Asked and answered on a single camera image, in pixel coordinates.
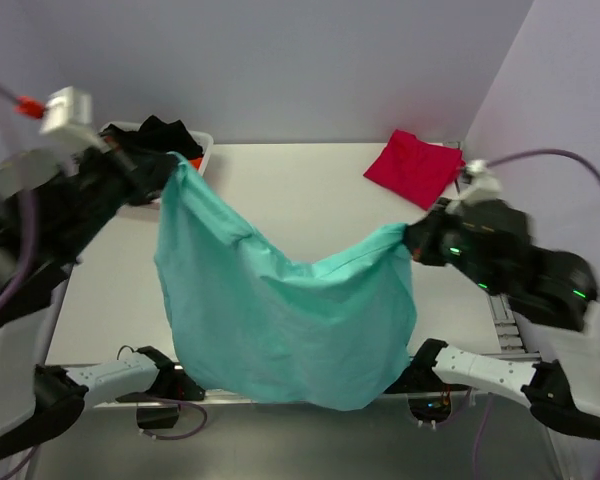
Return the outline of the aluminium right side rail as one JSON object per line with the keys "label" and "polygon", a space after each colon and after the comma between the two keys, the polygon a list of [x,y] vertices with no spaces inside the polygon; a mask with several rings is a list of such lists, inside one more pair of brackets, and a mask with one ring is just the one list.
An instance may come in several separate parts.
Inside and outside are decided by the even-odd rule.
{"label": "aluminium right side rail", "polygon": [[[465,166],[473,160],[466,160]],[[461,169],[457,179],[455,180],[455,186],[458,193],[458,202],[460,201],[460,193],[468,186],[469,180],[465,177],[463,171],[465,166]],[[518,322],[510,309],[508,300],[503,295],[491,295],[487,293],[488,304],[491,309],[491,314],[496,329],[496,335],[500,350],[503,354],[514,354],[527,352],[524,340],[518,327]]]}

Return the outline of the teal t-shirt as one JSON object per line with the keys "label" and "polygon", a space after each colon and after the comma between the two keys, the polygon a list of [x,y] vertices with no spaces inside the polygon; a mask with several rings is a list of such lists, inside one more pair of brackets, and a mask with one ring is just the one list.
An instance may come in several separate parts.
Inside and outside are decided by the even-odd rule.
{"label": "teal t-shirt", "polygon": [[288,258],[181,155],[154,261],[176,357],[202,388],[351,411],[408,367],[417,311],[402,223],[322,260]]}

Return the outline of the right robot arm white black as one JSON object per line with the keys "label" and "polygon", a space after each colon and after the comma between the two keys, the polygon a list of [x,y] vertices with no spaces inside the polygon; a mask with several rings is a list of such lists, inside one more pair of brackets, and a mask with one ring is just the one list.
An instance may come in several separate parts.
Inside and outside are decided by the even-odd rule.
{"label": "right robot arm white black", "polygon": [[527,214],[502,200],[474,204],[440,199],[403,243],[424,266],[452,266],[491,297],[501,297],[516,320],[526,320],[524,345],[536,361],[470,353],[427,339],[409,368],[432,390],[461,384],[526,407],[564,435],[600,440],[600,290],[582,257],[535,245]]}

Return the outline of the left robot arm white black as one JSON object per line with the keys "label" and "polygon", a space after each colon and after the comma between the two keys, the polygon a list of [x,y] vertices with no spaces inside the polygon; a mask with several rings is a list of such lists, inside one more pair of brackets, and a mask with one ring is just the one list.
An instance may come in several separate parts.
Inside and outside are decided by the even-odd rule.
{"label": "left robot arm white black", "polygon": [[155,198],[177,163],[98,136],[74,173],[43,149],[0,164],[0,460],[62,435],[105,402],[203,398],[150,346],[85,368],[44,366],[37,354],[54,291],[83,250],[122,206]]}

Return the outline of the folded red t-shirt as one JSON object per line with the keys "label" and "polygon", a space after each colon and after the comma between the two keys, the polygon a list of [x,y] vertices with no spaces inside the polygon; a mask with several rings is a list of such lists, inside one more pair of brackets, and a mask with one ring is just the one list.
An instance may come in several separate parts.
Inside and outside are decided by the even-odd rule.
{"label": "folded red t-shirt", "polygon": [[395,130],[363,176],[428,210],[464,165],[460,149],[429,144],[409,132]]}

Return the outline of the aluminium rail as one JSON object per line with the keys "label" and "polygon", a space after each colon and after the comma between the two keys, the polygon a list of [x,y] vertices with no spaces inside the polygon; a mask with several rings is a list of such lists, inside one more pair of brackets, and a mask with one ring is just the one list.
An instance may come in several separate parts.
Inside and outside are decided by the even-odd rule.
{"label": "aluminium rail", "polygon": [[[504,360],[506,363],[513,363],[515,366],[518,364],[529,363],[535,364],[541,361],[541,356],[539,353],[526,353],[526,354],[492,354],[488,355],[488,358]],[[442,394],[443,389],[437,390],[431,386],[426,386],[423,381],[411,379],[411,380],[400,380],[397,382],[396,386],[391,386],[385,393],[381,394],[378,397],[380,399],[389,399],[389,398],[407,398],[407,399],[433,399],[437,398]],[[477,399],[486,396],[487,392],[485,390],[479,390],[477,387],[468,387],[466,385],[453,385],[451,387],[451,396],[453,400],[463,399],[467,392],[471,391],[469,394],[469,404],[471,406],[475,405]],[[189,399],[185,398],[186,402],[192,402],[196,404],[200,404],[203,406],[210,405],[235,405],[235,404],[254,404],[258,405],[257,401],[249,399],[247,397],[235,394],[233,392],[221,390],[221,389],[213,389],[207,390],[203,397],[200,399],[194,398]],[[105,407],[127,407],[133,406],[140,403],[143,404],[158,404],[163,402],[163,399],[159,400],[150,400],[147,395],[144,394],[128,394],[123,396],[121,400],[113,399],[105,402],[101,402],[100,404],[94,405],[94,408],[105,408]]]}
{"label": "aluminium rail", "polygon": [[[473,160],[466,160],[465,166]],[[460,201],[460,193],[468,186],[469,180],[465,177],[463,171],[465,166],[461,169],[457,179],[455,180],[455,186],[458,193],[458,202]],[[524,340],[518,327],[518,322],[510,309],[508,300],[503,295],[491,295],[487,293],[488,304],[491,309],[491,314],[496,329],[496,335],[500,350],[503,354],[514,354],[527,352]]]}

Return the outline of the black t-shirt in basket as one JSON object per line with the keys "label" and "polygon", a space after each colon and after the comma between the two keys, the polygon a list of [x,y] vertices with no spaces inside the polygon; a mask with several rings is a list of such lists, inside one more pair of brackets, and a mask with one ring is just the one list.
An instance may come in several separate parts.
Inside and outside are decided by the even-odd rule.
{"label": "black t-shirt in basket", "polygon": [[104,129],[125,148],[143,152],[178,152],[188,160],[201,159],[203,147],[189,134],[181,120],[166,123],[149,116],[137,129],[110,124]]}

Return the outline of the white plastic basket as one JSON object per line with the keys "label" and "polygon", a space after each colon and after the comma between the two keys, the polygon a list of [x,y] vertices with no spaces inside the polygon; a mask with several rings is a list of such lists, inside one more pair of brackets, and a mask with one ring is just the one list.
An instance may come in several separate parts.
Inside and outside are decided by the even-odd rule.
{"label": "white plastic basket", "polygon": [[131,130],[137,129],[142,123],[132,124],[125,122],[111,122],[100,131],[103,139],[110,145],[117,147],[121,153],[125,154],[129,160],[139,167],[140,179],[148,183],[147,194],[140,194],[138,197],[129,201],[129,204],[133,207],[158,209],[164,197],[177,187],[177,182],[180,181],[183,176],[188,174],[201,176],[209,163],[213,138],[207,133],[194,132],[185,126],[189,134],[204,149],[204,170],[203,173],[200,174],[189,163],[189,160],[178,152],[143,152],[125,148],[110,134],[107,134],[104,131],[110,124],[119,125],[125,130]]}

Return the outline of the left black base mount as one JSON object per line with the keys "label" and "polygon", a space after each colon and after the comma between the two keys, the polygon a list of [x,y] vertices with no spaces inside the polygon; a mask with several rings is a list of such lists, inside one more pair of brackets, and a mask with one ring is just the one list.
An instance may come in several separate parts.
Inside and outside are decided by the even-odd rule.
{"label": "left black base mount", "polygon": [[[116,399],[118,403],[150,403],[157,407],[137,407],[136,424],[141,433],[160,440],[176,440],[193,436],[207,424],[208,413],[198,405],[206,397],[206,390],[189,378],[183,370],[176,369],[162,387],[152,388],[148,393],[131,393]],[[198,424],[187,433],[176,434],[174,428],[184,419],[186,410],[195,410],[200,417]]]}

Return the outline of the orange t-shirt in basket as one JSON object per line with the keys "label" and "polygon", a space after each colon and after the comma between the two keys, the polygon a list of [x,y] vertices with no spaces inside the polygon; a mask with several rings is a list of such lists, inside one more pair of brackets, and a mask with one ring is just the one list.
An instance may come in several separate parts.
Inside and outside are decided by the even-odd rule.
{"label": "orange t-shirt in basket", "polygon": [[196,159],[190,159],[189,163],[200,173],[203,173],[204,167],[203,167],[203,163],[204,163],[204,158],[203,157],[198,157]]}

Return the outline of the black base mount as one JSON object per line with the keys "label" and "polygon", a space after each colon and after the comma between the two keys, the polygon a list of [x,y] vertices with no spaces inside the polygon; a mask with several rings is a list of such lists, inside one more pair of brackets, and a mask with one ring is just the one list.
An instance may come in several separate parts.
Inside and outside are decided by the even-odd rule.
{"label": "black base mount", "polygon": [[[193,436],[207,424],[208,413],[198,405],[206,397],[206,390],[189,378],[183,370],[176,369],[162,387],[152,388],[148,393],[131,393],[116,399],[118,403],[150,403],[157,407],[137,407],[136,424],[141,433],[160,440],[176,440]],[[198,424],[187,433],[176,434],[174,428],[184,419],[186,410],[195,410],[200,417]]]}
{"label": "black base mount", "polygon": [[407,367],[384,394],[405,397],[414,424],[431,429],[450,423],[473,403],[469,387],[444,383],[431,371],[414,365]]}

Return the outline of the aluminium front rail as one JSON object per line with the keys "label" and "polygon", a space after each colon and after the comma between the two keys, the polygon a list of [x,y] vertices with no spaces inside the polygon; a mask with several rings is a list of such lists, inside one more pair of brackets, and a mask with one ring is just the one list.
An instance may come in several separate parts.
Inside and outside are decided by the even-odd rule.
{"label": "aluminium front rail", "polygon": [[[539,353],[526,353],[526,354],[492,354],[488,355],[488,358],[504,360],[506,363],[513,363],[515,366],[518,364],[529,363],[535,364],[541,361],[541,356]],[[442,394],[443,389],[437,390],[431,386],[426,386],[423,381],[411,379],[411,380],[400,380],[397,382],[396,386],[391,386],[385,393],[381,394],[378,397],[380,399],[389,399],[389,398],[407,398],[407,399],[433,399],[437,398]],[[477,399],[486,396],[487,392],[485,390],[479,390],[477,387],[468,387],[466,385],[453,385],[451,387],[451,396],[453,400],[463,399],[467,392],[471,391],[469,394],[469,404],[471,406],[475,405]],[[189,399],[185,398],[186,402],[192,402],[196,404],[200,404],[203,406],[210,405],[235,405],[235,404],[254,404],[258,405],[257,401],[249,399],[247,397],[235,394],[233,392],[221,390],[221,389],[213,389],[207,390],[203,397],[200,399],[194,398]],[[158,404],[163,402],[163,399],[159,400],[150,400],[147,395],[144,394],[128,394],[123,396],[121,400],[113,399],[105,402],[101,402],[100,404],[94,405],[94,408],[105,408],[105,407],[127,407],[133,406],[140,403],[143,404]]]}

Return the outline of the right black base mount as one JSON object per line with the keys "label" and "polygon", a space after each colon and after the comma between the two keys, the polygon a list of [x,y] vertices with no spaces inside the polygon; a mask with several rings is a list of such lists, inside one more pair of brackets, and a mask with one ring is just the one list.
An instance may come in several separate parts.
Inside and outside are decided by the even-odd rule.
{"label": "right black base mount", "polygon": [[414,424],[431,429],[450,423],[473,403],[469,387],[444,383],[431,371],[414,365],[407,367],[384,394],[405,397]]}

